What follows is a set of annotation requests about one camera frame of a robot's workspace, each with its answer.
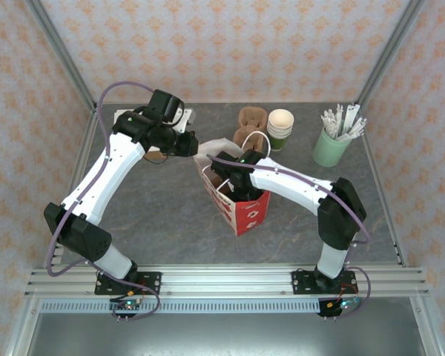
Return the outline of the red white paper gift bag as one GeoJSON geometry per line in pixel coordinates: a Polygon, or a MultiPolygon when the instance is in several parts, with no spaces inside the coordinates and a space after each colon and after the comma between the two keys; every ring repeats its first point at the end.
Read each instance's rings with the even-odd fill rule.
{"type": "Polygon", "coordinates": [[[248,155],[236,143],[226,139],[213,139],[202,143],[194,161],[203,185],[215,206],[235,235],[240,236],[260,225],[266,218],[271,194],[256,188],[239,188],[231,180],[231,169],[218,167],[210,155],[228,161],[236,161],[248,155]]]}

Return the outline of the stack of brown cup carriers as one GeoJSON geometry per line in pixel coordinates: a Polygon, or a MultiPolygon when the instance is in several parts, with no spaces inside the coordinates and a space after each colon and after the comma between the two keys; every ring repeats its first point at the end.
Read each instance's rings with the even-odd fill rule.
{"type": "Polygon", "coordinates": [[[265,132],[268,121],[268,113],[263,108],[259,107],[244,107],[240,110],[238,116],[239,128],[233,135],[233,142],[242,148],[243,151],[252,149],[254,151],[263,151],[265,139],[259,133],[245,139],[249,134],[255,131],[265,132]]]}

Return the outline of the mint green holder cup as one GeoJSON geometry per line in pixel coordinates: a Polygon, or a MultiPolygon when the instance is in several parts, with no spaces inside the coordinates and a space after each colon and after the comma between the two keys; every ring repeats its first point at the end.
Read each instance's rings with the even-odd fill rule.
{"type": "Polygon", "coordinates": [[[334,167],[339,163],[350,143],[350,140],[339,142],[332,139],[323,129],[312,151],[312,157],[318,165],[327,168],[334,167]]]}

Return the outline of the wide white wrapped stirrer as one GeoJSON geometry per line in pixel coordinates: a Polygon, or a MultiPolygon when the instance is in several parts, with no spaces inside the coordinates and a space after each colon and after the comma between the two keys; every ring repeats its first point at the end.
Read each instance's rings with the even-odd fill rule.
{"type": "Polygon", "coordinates": [[[343,122],[343,132],[347,133],[349,132],[354,124],[355,118],[357,116],[357,113],[360,109],[360,105],[359,104],[354,104],[354,105],[348,105],[347,109],[346,109],[346,115],[345,115],[345,119],[343,122]]]}

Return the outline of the grey metal panel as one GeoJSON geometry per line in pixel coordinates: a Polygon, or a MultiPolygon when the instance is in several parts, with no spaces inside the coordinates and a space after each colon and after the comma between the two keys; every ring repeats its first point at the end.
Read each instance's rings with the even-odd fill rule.
{"type": "Polygon", "coordinates": [[[44,314],[27,356],[426,356],[415,322],[361,315],[159,314],[134,323],[106,315],[44,314]]]}

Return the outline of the small circuit board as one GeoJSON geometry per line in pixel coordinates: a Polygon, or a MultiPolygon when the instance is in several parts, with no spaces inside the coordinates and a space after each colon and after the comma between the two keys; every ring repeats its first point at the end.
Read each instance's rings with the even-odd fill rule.
{"type": "Polygon", "coordinates": [[[342,312],[343,310],[347,309],[356,309],[358,305],[360,304],[360,298],[359,297],[353,297],[348,300],[336,300],[336,301],[329,301],[326,304],[326,307],[331,312],[342,312]]]}
{"type": "Polygon", "coordinates": [[[133,311],[139,308],[141,303],[141,298],[134,299],[125,299],[125,298],[112,298],[109,300],[111,304],[111,310],[113,312],[121,312],[121,311],[133,311]]]}

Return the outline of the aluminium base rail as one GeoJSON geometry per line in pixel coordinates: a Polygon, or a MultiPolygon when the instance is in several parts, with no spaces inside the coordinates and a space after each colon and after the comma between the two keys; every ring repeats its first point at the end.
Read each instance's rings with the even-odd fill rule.
{"type": "MultiPolygon", "coordinates": [[[[154,265],[142,271],[162,274],[163,298],[293,298],[290,264],[154,265]]],[[[361,297],[429,297],[432,287],[422,268],[395,264],[360,265],[355,272],[361,297]]],[[[96,272],[90,266],[75,267],[59,277],[34,269],[25,289],[26,297],[93,297],[96,272]]]]}

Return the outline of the aluminium corner post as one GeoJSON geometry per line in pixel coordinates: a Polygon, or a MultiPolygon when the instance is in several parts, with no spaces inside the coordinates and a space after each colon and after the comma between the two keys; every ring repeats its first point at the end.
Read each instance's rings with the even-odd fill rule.
{"type": "Polygon", "coordinates": [[[419,12],[421,11],[426,0],[409,0],[405,10],[403,11],[398,23],[396,24],[392,35],[389,37],[386,45],[381,51],[378,60],[375,63],[371,73],[363,86],[359,97],[354,101],[361,108],[366,107],[366,103],[375,91],[386,72],[390,62],[394,58],[398,48],[402,44],[404,38],[409,32],[410,27],[414,24],[419,12]]]}
{"type": "Polygon", "coordinates": [[[60,36],[53,20],[47,12],[42,0],[24,0],[31,14],[34,16],[37,24],[44,32],[48,44],[52,47],[54,53],[61,62],[65,73],[69,76],[75,89],[84,104],[94,110],[96,101],[93,98],[88,86],[86,85],[76,63],[74,62],[63,38],[60,36]]]}

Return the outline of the aluminium side rail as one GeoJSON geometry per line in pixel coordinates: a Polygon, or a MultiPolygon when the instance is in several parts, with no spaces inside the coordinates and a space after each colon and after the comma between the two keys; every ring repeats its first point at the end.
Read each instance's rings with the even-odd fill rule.
{"type": "MultiPolygon", "coordinates": [[[[400,266],[401,271],[406,271],[409,268],[412,269],[407,260],[406,252],[403,250],[403,243],[399,240],[395,223],[389,210],[389,203],[386,200],[386,195],[375,162],[374,152],[370,146],[368,134],[363,137],[363,144],[372,169],[383,212],[386,216],[386,223],[389,226],[389,233],[398,256],[397,267],[400,266]]],[[[414,294],[409,297],[409,304],[421,338],[422,348],[426,356],[445,356],[443,341],[439,340],[436,327],[429,316],[429,310],[431,308],[429,305],[429,298],[431,297],[431,293],[425,280],[421,284],[426,287],[426,289],[423,291],[416,289],[414,294]]]]}
{"type": "MultiPolygon", "coordinates": [[[[82,177],[84,176],[97,125],[98,119],[96,109],[92,107],[82,137],[69,192],[81,182],[82,177]]],[[[35,297],[34,295],[32,295],[31,298],[25,296],[23,308],[16,319],[4,356],[27,356],[39,320],[42,303],[42,298],[35,297]]]]}

